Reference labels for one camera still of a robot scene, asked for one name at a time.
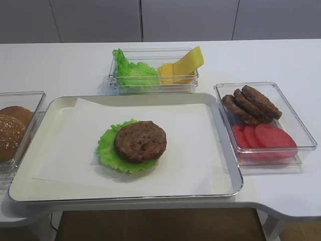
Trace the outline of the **yellow cheese slice stack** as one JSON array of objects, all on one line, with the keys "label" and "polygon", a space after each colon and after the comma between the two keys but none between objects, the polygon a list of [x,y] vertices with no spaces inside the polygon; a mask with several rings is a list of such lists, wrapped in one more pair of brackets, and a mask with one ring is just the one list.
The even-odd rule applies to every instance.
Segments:
[{"label": "yellow cheese slice stack", "polygon": [[160,84],[189,84],[193,81],[196,72],[192,72],[187,76],[174,76],[173,64],[166,63],[157,69]]}]

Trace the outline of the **sesame bun top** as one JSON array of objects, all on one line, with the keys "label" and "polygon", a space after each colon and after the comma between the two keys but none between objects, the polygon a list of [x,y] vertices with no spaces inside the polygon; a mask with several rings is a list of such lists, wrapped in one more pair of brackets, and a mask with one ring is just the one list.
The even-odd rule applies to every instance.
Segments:
[{"label": "sesame bun top", "polygon": [[14,156],[25,130],[26,127],[20,120],[1,114],[1,162],[9,161]]}]

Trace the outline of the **clear patty and tomato box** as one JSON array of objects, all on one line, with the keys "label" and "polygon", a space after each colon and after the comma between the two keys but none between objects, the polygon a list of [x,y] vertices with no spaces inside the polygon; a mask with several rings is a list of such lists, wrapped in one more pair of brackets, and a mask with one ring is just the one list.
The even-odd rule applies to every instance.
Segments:
[{"label": "clear patty and tomato box", "polygon": [[[295,141],[296,148],[247,148],[237,146],[232,126],[236,124],[250,125],[241,118],[228,111],[222,102],[222,98],[234,91],[248,85],[260,91],[282,112],[280,119],[274,119],[271,123],[287,132]],[[306,156],[317,148],[317,143],[307,130],[299,116],[289,104],[279,87],[273,82],[252,83],[221,83],[214,86],[217,95],[220,113],[227,130],[232,149],[235,153],[238,165],[242,169],[259,169],[274,172],[277,169],[284,171],[288,166],[300,166]]]}]

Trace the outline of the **red tomato slice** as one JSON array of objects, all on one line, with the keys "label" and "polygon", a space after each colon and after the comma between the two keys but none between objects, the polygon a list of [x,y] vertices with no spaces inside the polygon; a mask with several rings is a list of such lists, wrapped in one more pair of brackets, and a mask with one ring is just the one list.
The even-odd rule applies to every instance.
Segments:
[{"label": "red tomato slice", "polygon": [[264,148],[296,148],[293,138],[284,130],[271,124],[259,124],[254,129],[258,143]]},{"label": "red tomato slice", "polygon": [[244,128],[244,138],[250,148],[263,148],[255,135],[255,126],[248,125]]},{"label": "red tomato slice", "polygon": [[246,125],[240,125],[240,124],[236,124],[232,126],[233,129],[233,133],[237,142],[237,146],[242,148],[242,149],[247,149],[249,148],[249,145],[247,143],[247,141],[245,140],[244,137],[244,129],[245,129]]}]

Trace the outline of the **top brown meat patty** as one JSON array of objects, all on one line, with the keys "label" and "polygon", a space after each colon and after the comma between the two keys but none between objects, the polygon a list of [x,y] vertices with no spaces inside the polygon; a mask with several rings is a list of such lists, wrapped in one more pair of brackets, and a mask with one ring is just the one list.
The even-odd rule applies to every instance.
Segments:
[{"label": "top brown meat patty", "polygon": [[242,87],[242,93],[250,102],[252,102],[267,116],[274,119],[281,118],[282,112],[269,100],[269,98],[267,98],[257,89],[245,85]]}]

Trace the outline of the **bottom brown meat patty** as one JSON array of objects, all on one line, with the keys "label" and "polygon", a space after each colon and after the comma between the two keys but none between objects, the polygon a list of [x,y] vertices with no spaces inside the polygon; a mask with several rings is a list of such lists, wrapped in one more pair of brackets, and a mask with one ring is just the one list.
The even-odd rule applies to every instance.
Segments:
[{"label": "bottom brown meat patty", "polygon": [[234,99],[234,96],[231,94],[227,94],[222,98],[222,102],[224,107],[233,113],[234,115],[241,118],[244,122],[250,124],[250,125],[258,125],[261,123],[261,121],[251,114],[244,111],[242,108],[240,108]]}]

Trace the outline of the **middle brown meat patty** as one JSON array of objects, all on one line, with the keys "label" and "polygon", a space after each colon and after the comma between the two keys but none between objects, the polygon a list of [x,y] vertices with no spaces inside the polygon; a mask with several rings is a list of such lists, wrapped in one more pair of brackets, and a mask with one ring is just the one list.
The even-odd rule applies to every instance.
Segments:
[{"label": "middle brown meat patty", "polygon": [[254,116],[258,121],[261,123],[271,123],[273,121],[273,118],[266,115],[264,112],[262,112],[258,107],[256,107],[252,102],[250,102],[241,92],[240,89],[236,89],[234,91],[234,99],[236,101],[236,104],[246,111],[247,113]]}]

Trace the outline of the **white paper sheet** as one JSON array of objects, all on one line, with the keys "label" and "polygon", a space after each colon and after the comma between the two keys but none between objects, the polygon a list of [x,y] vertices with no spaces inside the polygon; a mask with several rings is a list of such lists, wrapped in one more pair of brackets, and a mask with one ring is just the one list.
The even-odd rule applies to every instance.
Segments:
[{"label": "white paper sheet", "polygon": [[[111,107],[79,99],[33,178],[99,187],[107,197],[200,193],[219,157],[209,114],[205,104]],[[150,120],[167,136],[157,163],[136,173],[111,168],[97,154],[106,130],[131,119]]]}]

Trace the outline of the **middle red tomato slice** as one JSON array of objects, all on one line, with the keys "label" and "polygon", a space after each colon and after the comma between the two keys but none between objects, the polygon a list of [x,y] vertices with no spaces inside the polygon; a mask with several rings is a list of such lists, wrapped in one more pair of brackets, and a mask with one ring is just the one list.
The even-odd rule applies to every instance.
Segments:
[{"label": "middle red tomato slice", "polygon": [[248,125],[244,128],[244,138],[250,148],[263,148],[255,135],[255,126]]}]

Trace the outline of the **green lettuce in box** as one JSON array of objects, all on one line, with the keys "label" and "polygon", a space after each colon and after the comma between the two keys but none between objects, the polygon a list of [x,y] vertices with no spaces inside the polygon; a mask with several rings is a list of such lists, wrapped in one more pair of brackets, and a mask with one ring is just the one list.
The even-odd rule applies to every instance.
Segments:
[{"label": "green lettuce in box", "polygon": [[112,52],[117,63],[116,76],[120,85],[157,85],[157,71],[146,63],[129,62],[121,49]]}]

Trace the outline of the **front red tomato slice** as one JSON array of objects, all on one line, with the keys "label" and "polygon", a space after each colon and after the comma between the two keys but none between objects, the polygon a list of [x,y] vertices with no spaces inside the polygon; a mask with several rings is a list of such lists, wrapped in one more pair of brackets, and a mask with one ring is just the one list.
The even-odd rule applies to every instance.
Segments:
[{"label": "front red tomato slice", "polygon": [[258,143],[264,148],[296,148],[293,138],[284,130],[271,124],[259,124],[254,129]]}]

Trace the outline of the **back red tomato slice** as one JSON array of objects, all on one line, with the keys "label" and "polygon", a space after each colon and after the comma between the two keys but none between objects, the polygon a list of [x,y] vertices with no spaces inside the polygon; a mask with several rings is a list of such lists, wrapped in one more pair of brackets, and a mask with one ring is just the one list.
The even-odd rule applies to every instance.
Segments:
[{"label": "back red tomato slice", "polygon": [[240,125],[240,124],[236,124],[232,126],[233,129],[233,133],[237,142],[237,146],[242,148],[242,149],[247,149],[249,148],[249,145],[247,143],[247,141],[245,140],[244,137],[244,129],[245,129],[246,125]]}]

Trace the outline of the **clear bun box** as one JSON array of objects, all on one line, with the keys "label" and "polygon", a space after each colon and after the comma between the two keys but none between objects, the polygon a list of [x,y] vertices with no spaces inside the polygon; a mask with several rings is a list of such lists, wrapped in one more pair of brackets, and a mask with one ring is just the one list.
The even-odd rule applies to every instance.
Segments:
[{"label": "clear bun box", "polygon": [[43,91],[1,93],[1,109],[9,106],[22,106],[34,113],[14,156],[9,161],[1,162],[1,181],[13,179],[40,121],[40,110],[45,98],[46,94]]}]

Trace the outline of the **brown meat patty on tray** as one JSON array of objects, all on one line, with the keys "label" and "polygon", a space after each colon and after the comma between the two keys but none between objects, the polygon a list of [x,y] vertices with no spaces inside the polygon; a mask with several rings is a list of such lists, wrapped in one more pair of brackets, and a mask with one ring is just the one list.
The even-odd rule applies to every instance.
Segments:
[{"label": "brown meat patty on tray", "polygon": [[163,155],[167,147],[167,136],[152,121],[139,121],[126,125],[117,132],[114,147],[118,155],[128,163],[147,163]]}]

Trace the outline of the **green lettuce leaf on tray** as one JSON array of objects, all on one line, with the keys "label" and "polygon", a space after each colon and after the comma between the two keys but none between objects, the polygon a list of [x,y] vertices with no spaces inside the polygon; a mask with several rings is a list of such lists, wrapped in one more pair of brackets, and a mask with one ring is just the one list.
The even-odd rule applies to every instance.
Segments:
[{"label": "green lettuce leaf on tray", "polygon": [[98,147],[96,149],[96,154],[99,156],[102,164],[127,174],[137,173],[157,164],[158,160],[138,164],[129,163],[118,155],[114,147],[114,140],[118,131],[129,124],[137,122],[138,120],[131,119],[122,124],[111,125],[110,128],[105,131],[105,133],[100,137]]}]

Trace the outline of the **plain brown bun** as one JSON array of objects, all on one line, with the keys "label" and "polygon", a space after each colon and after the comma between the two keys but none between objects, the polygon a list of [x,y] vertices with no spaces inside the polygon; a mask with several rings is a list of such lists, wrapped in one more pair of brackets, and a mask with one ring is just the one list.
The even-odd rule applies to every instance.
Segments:
[{"label": "plain brown bun", "polygon": [[22,106],[9,106],[1,109],[0,113],[17,118],[19,121],[21,121],[24,124],[25,128],[28,127],[34,114],[32,111]]}]

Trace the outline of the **clear lettuce and cheese box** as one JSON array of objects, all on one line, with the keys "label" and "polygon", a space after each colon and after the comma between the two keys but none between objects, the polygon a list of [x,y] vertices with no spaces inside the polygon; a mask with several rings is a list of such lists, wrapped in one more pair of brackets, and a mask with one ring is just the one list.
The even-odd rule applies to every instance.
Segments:
[{"label": "clear lettuce and cheese box", "polygon": [[[156,71],[166,63],[175,63],[183,58],[190,48],[147,48],[147,49],[121,49],[129,62],[143,62]],[[198,71],[189,84],[157,84],[157,85],[120,85],[116,76],[117,63],[112,54],[112,62],[108,75],[110,89],[118,95],[130,94],[157,94],[157,93],[194,93],[198,86]]]}]

